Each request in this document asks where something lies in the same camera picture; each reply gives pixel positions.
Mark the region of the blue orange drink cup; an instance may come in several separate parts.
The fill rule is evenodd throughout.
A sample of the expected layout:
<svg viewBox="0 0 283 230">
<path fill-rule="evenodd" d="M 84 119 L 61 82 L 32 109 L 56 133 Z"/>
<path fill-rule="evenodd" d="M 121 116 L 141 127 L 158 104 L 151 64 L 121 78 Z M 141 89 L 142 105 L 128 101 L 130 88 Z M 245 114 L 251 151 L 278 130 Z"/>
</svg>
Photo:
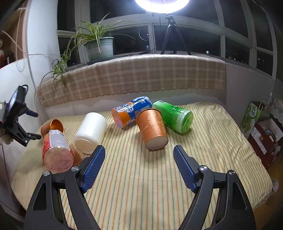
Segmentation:
<svg viewBox="0 0 283 230">
<path fill-rule="evenodd" d="M 136 120 L 138 114 L 148 108 L 152 103 L 147 96 L 140 96 L 132 101 L 115 107 L 111 110 L 116 125 L 122 129 Z"/>
</svg>

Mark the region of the striped yellow bed sheet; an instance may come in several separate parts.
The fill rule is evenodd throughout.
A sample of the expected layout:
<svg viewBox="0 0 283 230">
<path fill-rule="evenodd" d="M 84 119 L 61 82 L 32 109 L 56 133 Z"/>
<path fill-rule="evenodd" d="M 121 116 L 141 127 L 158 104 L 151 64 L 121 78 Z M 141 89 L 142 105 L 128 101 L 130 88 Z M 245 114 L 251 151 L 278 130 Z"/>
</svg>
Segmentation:
<svg viewBox="0 0 283 230">
<path fill-rule="evenodd" d="M 194 114 L 191 131 L 167 130 L 168 144 L 146 149 L 136 125 L 120 129 L 110 112 L 103 146 L 106 158 L 92 189 L 85 194 L 102 229 L 177 229 L 194 197 L 173 158 L 181 145 L 200 165 L 216 172 L 236 171 L 252 207 L 272 191 L 272 181 L 237 124 L 213 103 L 187 106 Z"/>
</svg>

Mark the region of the plaid beige blanket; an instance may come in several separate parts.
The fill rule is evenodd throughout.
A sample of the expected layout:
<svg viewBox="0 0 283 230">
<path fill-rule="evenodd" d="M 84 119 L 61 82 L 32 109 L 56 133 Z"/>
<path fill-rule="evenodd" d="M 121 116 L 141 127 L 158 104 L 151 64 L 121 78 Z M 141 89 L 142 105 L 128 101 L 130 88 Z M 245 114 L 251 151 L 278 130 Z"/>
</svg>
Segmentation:
<svg viewBox="0 0 283 230">
<path fill-rule="evenodd" d="M 186 89 L 226 90 L 224 61 L 188 55 L 115 58 L 68 71 L 37 88 L 44 107 L 100 96 Z"/>
</svg>

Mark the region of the green plastic cup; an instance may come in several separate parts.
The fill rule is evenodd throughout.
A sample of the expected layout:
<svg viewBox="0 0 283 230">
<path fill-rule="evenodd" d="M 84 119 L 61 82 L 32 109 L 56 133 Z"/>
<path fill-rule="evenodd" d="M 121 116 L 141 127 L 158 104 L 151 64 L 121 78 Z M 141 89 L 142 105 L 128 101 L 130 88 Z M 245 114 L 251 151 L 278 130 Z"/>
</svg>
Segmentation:
<svg viewBox="0 0 283 230">
<path fill-rule="evenodd" d="M 161 113 L 164 124 L 170 129 L 184 134 L 191 128 L 194 119 L 192 111 L 161 100 L 154 102 L 152 107 Z"/>
</svg>

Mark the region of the red orange fruit cup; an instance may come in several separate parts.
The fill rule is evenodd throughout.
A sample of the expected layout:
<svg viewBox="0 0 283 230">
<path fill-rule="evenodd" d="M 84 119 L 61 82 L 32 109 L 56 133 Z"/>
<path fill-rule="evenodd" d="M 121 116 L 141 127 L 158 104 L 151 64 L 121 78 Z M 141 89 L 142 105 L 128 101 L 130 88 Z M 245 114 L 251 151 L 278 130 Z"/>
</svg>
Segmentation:
<svg viewBox="0 0 283 230">
<path fill-rule="evenodd" d="M 74 156 L 61 131 L 53 129 L 45 135 L 42 160 L 45 167 L 53 173 L 63 173 L 72 167 Z"/>
</svg>

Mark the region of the orange paper cup lying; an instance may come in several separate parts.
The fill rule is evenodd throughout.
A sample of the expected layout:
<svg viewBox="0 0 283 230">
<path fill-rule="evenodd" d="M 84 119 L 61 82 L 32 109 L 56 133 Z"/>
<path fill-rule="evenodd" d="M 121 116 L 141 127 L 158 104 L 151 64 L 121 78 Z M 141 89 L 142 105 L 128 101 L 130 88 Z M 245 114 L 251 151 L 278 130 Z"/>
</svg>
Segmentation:
<svg viewBox="0 0 283 230">
<path fill-rule="evenodd" d="M 167 145 L 166 127 L 158 110 L 154 108 L 143 110 L 137 116 L 136 122 L 148 150 L 159 150 Z"/>
</svg>

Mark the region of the potted spider plant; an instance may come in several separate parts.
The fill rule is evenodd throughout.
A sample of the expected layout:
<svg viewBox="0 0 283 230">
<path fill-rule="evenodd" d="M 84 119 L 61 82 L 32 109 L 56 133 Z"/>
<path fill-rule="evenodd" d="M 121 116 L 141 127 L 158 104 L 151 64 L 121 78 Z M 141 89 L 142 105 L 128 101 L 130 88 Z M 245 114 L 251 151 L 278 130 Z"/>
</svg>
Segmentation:
<svg viewBox="0 0 283 230">
<path fill-rule="evenodd" d="M 71 54 L 74 49 L 81 47 L 82 45 L 90 44 L 94 42 L 97 45 L 98 53 L 102 54 L 102 43 L 106 39 L 114 39 L 113 37 L 106 36 L 110 31 L 114 29 L 114 25 L 103 26 L 101 23 L 105 17 L 103 17 L 99 22 L 91 23 L 81 21 L 81 26 L 77 29 L 87 30 L 88 33 L 81 33 L 76 31 L 75 34 L 69 39 L 67 47 L 62 55 L 54 55 L 55 57 L 60 57 L 55 65 L 52 65 L 51 73 L 53 74 L 53 79 L 61 78 L 64 86 L 66 86 L 66 78 L 63 74 L 66 72 L 67 61 L 71 59 Z"/>
</svg>

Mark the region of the white plastic cup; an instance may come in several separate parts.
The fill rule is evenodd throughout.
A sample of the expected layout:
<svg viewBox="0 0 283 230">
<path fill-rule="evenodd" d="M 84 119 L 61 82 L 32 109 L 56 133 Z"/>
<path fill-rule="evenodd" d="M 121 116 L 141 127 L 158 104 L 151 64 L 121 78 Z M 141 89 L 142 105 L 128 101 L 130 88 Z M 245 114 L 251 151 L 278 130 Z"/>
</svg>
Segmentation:
<svg viewBox="0 0 283 230">
<path fill-rule="evenodd" d="M 101 145 L 107 127 L 106 119 L 99 113 L 88 113 L 74 137 L 75 147 L 84 154 L 91 155 Z"/>
</svg>

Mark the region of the orange paper cup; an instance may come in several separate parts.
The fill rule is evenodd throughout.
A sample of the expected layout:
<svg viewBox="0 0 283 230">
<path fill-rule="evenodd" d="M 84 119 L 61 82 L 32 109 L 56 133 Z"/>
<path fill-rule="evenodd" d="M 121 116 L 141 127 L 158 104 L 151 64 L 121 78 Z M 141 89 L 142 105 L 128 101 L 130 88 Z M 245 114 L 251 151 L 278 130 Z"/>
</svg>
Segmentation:
<svg viewBox="0 0 283 230">
<path fill-rule="evenodd" d="M 154 108 L 143 110 L 137 116 L 136 122 L 148 150 L 159 150 L 167 145 L 166 127 L 158 110 Z"/>
<path fill-rule="evenodd" d="M 41 127 L 41 136 L 44 137 L 50 130 L 59 130 L 60 132 L 64 132 L 63 124 L 57 119 L 51 120 L 49 123 Z"/>
</svg>

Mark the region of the red cardboard box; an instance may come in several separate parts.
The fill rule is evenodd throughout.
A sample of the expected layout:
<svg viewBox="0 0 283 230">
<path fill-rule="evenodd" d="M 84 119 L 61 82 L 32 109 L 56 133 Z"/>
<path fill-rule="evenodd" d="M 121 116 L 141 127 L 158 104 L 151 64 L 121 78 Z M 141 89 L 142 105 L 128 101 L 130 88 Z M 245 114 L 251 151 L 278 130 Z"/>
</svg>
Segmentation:
<svg viewBox="0 0 283 230">
<path fill-rule="evenodd" d="M 257 122 L 248 141 L 267 170 L 282 154 L 282 124 L 271 118 Z"/>
</svg>

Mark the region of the green white carton box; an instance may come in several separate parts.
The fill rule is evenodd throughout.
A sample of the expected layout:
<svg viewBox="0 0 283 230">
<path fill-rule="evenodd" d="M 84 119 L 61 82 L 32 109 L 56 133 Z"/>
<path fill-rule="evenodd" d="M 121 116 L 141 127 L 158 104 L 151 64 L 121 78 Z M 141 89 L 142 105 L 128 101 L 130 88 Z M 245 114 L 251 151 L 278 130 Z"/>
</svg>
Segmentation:
<svg viewBox="0 0 283 230">
<path fill-rule="evenodd" d="M 247 107 L 244 119 L 240 125 L 240 130 L 244 137 L 248 138 L 255 123 L 258 121 L 262 111 L 264 110 L 265 102 L 250 101 Z"/>
</svg>

